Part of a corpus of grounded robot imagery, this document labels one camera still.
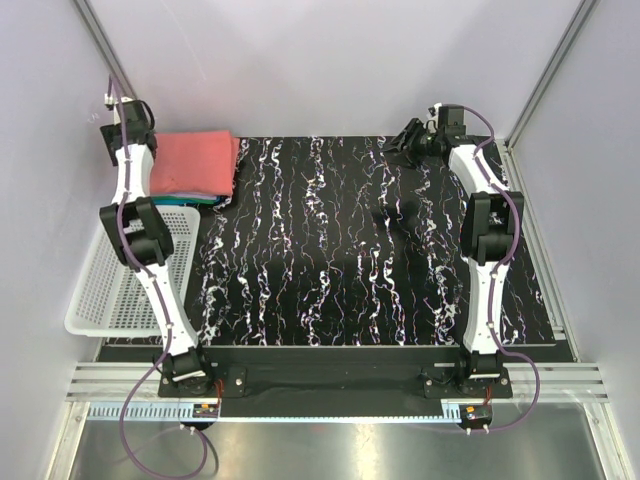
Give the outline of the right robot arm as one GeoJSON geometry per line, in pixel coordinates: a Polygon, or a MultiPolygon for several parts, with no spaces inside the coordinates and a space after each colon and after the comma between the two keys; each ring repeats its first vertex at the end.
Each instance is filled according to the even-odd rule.
{"type": "Polygon", "coordinates": [[[468,319],[445,384],[472,397],[498,383],[503,371],[502,298],[520,241],[524,198],[511,191],[485,159],[484,149],[495,140],[493,127],[485,123],[489,137],[476,142],[467,134],[467,113],[486,122],[469,107],[435,104],[426,120],[411,119],[383,151],[400,156],[399,163],[411,168],[427,158],[440,158],[467,195],[460,248],[470,273],[468,319]]]}

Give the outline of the red t shirt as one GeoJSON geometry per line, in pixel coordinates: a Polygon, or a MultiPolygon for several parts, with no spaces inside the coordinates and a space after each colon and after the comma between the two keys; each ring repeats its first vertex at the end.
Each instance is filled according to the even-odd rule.
{"type": "Polygon", "coordinates": [[[198,192],[232,196],[240,140],[229,131],[161,133],[151,194],[198,192]]]}

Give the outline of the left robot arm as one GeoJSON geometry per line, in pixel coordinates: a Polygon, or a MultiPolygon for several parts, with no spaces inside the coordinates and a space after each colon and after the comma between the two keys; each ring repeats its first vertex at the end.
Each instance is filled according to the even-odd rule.
{"type": "Polygon", "coordinates": [[[146,102],[104,97],[111,123],[100,128],[117,184],[111,204],[99,217],[120,261],[140,281],[160,329],[163,352],[154,363],[163,393],[203,396],[215,386],[216,372],[188,320],[170,273],[174,242],[150,193],[157,140],[155,118],[146,102]]]}

